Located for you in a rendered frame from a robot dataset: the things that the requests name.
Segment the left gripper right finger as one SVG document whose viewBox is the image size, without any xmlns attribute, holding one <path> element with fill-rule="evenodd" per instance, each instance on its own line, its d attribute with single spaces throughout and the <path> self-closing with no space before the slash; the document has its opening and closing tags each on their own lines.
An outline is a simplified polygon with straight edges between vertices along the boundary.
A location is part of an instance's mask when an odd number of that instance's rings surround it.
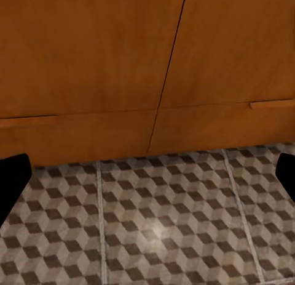
<svg viewBox="0 0 295 285">
<path fill-rule="evenodd" d="M 295 156 L 281 153 L 275 174 L 295 203 Z"/>
</svg>

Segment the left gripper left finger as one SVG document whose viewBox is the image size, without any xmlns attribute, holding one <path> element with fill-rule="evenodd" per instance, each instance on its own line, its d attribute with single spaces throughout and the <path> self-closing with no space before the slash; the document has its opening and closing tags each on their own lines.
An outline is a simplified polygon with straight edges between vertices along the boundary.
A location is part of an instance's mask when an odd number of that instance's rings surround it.
<svg viewBox="0 0 295 285">
<path fill-rule="evenodd" d="M 32 176 L 26 153 L 0 160 L 0 227 Z"/>
</svg>

